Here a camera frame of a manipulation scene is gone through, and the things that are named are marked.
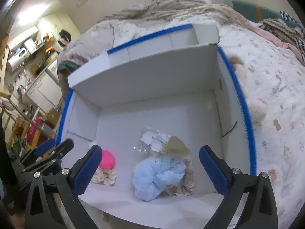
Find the blue box trim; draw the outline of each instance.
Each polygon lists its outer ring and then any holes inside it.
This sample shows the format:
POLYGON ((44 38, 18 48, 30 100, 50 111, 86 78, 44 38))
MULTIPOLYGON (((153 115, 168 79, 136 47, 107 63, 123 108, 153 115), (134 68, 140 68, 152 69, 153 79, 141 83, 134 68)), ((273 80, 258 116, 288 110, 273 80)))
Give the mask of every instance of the blue box trim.
POLYGON ((184 29, 189 29, 189 28, 192 28, 192 24, 185 24, 185 25, 181 25, 181 26, 167 28, 167 29, 164 29, 164 30, 161 30, 161 31, 158 31, 158 32, 155 32, 155 33, 151 33, 151 34, 139 37, 137 39, 131 40, 127 43, 124 43, 122 45, 119 45, 115 48, 112 48, 112 49, 108 50, 107 53, 112 54, 112 53, 115 53, 119 50, 122 50, 123 48, 126 48, 128 46, 140 43, 142 41, 146 41, 146 40, 149 40, 149 39, 152 39, 152 38, 155 38, 155 37, 167 34, 167 33, 172 33, 172 32, 176 32, 176 31, 180 31, 180 30, 184 30, 184 29))
POLYGON ((65 107, 63 108, 63 112, 61 114, 61 119, 60 119, 60 123, 59 123, 59 128, 58 128, 58 133, 57 133, 57 137, 56 137, 56 146, 60 145, 61 143, 61 137, 63 134, 63 126, 65 124, 65 120, 66 120, 66 116, 67 116, 67 111, 68 111, 68 107, 71 101, 73 95, 73 90, 70 89, 65 101, 65 107))
POLYGON ((256 161, 255 139, 254 139, 254 132, 253 132, 253 127, 252 127, 251 116, 250 116, 249 109, 248 109, 248 106, 246 103, 246 99, 245 99, 244 93, 242 91, 242 88, 240 87, 239 81, 237 80, 237 77, 235 75, 235 71, 234 71, 230 61, 228 60, 224 50, 220 46, 218 47, 218 52, 221 55, 223 61, 225 62, 227 69, 231 75, 236 93, 237 93, 239 101, 240 101, 240 106, 244 113, 244 117, 245 117, 244 122, 246 125, 246 130, 247 130, 247 134, 248 134, 248 143, 249 143, 250 174, 256 175, 257 161, 256 161))

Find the pink ball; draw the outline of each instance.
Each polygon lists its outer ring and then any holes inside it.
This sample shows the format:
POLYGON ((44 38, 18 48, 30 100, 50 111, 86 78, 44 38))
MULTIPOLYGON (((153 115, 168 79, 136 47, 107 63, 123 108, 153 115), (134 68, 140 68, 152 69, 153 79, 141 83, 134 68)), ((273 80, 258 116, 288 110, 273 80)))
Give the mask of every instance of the pink ball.
POLYGON ((112 169, 115 164, 114 156, 106 150, 102 150, 103 156, 100 162, 100 167, 102 169, 112 169))

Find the silver bolt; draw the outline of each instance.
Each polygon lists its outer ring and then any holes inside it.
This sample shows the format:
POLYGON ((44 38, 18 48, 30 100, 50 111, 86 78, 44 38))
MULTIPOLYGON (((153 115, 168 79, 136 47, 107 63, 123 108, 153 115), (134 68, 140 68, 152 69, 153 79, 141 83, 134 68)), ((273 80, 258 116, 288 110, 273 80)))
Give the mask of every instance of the silver bolt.
POLYGON ((34 178, 38 178, 40 176, 40 172, 35 172, 34 173, 34 178))
POLYGON ((262 174, 262 176, 263 176, 264 178, 269 177, 268 174, 267 174, 266 172, 262 172, 261 174, 262 174))
POLYGON ((240 174, 240 169, 238 169, 238 168, 233 168, 232 169, 232 172, 234 173, 234 174, 240 174))
POLYGON ((63 175, 66 175, 66 174, 69 173, 69 169, 63 169, 63 170, 61 171, 61 173, 62 173, 63 175))

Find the light blue plush toy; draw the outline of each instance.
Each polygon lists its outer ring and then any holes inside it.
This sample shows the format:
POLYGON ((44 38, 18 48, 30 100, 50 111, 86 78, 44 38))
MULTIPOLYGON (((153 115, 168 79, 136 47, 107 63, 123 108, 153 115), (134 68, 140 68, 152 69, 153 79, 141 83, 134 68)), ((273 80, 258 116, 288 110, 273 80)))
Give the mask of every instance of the light blue plush toy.
POLYGON ((144 201, 150 201, 161 194, 165 188, 177 184, 185 174, 182 159, 168 155, 159 158, 148 158, 138 163, 134 170, 132 183, 135 195, 144 201))

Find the ceiling light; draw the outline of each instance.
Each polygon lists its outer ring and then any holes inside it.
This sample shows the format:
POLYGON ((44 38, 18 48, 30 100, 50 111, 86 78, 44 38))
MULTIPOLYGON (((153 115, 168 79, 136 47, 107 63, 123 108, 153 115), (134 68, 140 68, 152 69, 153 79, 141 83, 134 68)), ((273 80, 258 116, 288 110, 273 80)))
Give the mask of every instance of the ceiling light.
POLYGON ((19 24, 24 26, 37 20, 43 12, 47 10, 49 6, 45 4, 39 4, 31 6, 27 10, 18 14, 19 24))

